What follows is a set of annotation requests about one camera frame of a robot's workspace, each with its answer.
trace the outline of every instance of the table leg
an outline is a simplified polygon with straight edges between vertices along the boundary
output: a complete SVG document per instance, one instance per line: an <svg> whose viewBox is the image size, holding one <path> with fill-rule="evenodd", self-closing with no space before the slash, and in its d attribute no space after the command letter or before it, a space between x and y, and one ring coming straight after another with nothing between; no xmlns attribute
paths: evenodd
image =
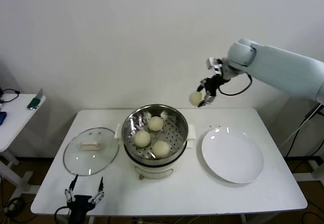
<svg viewBox="0 0 324 224"><path fill-rule="evenodd" d="M10 152L9 149L7 149L4 152L1 152L1 155L10 163L12 162L13 165L18 166L19 161L17 160L17 158L15 158L15 156Z"/></svg>
<svg viewBox="0 0 324 224"><path fill-rule="evenodd" d="M29 185L28 182L33 174L32 171L27 171L24 176L19 177L13 170L11 170L4 163L0 162L0 174L8 180L11 184L16 186L16 190L14 191L11 199L15 197L20 197L21 194L36 194L39 185Z"/></svg>
<svg viewBox="0 0 324 224"><path fill-rule="evenodd" d="M95 216L90 216L88 224L94 224L95 223Z"/></svg>
<svg viewBox="0 0 324 224"><path fill-rule="evenodd" d="M297 182L320 181L324 186L324 163L318 166L316 161L308 161L313 172L294 173L293 176Z"/></svg>

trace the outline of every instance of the white table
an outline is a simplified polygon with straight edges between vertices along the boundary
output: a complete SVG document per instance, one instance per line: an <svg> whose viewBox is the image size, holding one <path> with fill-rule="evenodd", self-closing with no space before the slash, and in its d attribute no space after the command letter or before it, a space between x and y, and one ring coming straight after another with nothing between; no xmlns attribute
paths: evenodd
<svg viewBox="0 0 324 224"><path fill-rule="evenodd" d="M9 162L8 165L0 162L0 173L5 179L16 186L11 199L20 196L22 193L36 194L39 189L39 186L28 184L32 171L27 171L21 178L10 169L12 165L18 165L19 161L8 150L13 140L37 111L27 109L28 104L35 96L36 94L20 94L15 100L4 103L0 109L0 111L7 112L7 117L3 124L0 125L0 152ZM1 97L3 100L11 98L13 98L12 94L4 94ZM41 106L45 99L43 96L39 106Z"/></svg>
<svg viewBox="0 0 324 224"><path fill-rule="evenodd" d="M276 212L303 209L307 201L266 127L252 108L180 109L195 124L199 146L204 132L217 126L241 127L264 155L264 169L250 184L225 182L206 168L198 147L188 148L171 176L140 180L124 147L103 171L78 178L74 194L93 195L103 176L105 197L88 215L163 216ZM66 205L64 189L74 175L63 165L63 153L73 137L94 127L113 131L132 110L82 110L68 131L31 206L35 214L54 214Z"/></svg>

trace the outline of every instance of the blue object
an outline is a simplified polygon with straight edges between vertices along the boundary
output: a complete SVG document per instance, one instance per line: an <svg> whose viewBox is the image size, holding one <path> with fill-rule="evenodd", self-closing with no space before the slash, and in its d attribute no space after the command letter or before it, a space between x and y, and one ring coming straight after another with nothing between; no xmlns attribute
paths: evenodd
<svg viewBox="0 0 324 224"><path fill-rule="evenodd" d="M4 122L7 113L5 111L0 111L0 125Z"/></svg>

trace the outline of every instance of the white wall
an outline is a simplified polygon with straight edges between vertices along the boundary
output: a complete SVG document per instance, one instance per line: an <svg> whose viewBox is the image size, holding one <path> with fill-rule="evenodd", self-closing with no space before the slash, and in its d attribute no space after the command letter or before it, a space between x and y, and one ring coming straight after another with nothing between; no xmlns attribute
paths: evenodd
<svg viewBox="0 0 324 224"><path fill-rule="evenodd" d="M48 97L12 149L53 156L83 108L191 107L189 93L210 75L205 60L225 56L239 38L324 60L323 43L313 43L323 41L323 2L0 0L0 84L25 93L43 87ZM247 83L240 76L224 91ZM287 98L254 81L210 107L255 107L269 126Z"/></svg>

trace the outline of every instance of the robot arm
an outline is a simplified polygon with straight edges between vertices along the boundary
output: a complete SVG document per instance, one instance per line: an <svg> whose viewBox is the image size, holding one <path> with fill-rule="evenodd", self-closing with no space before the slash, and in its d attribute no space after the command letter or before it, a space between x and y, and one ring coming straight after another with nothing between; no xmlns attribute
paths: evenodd
<svg viewBox="0 0 324 224"><path fill-rule="evenodd" d="M190 95L189 100L193 105L211 103L216 90L221 92L219 86L244 72L250 79L253 76L293 96L324 104L324 63L321 61L241 39L231 46L227 59L210 58L207 64L208 69L215 71L215 75L201 81L199 89L204 87L206 90L204 100L198 94L199 90Z"/></svg>

